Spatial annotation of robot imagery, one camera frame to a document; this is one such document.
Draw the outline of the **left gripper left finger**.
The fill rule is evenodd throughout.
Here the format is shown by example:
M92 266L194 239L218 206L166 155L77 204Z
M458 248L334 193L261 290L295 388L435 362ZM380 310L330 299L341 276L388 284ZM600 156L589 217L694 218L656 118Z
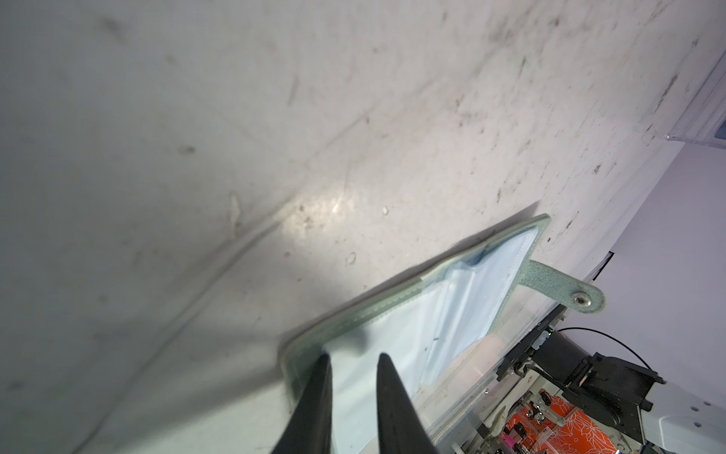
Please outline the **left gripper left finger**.
M298 405L272 453L331 452L333 375L330 356L315 362Z

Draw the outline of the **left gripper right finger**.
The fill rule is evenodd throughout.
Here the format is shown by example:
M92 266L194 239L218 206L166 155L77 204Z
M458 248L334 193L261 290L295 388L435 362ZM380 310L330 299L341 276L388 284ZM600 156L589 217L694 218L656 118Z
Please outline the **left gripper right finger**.
M380 453L437 452L387 354L381 354L377 363L376 410Z

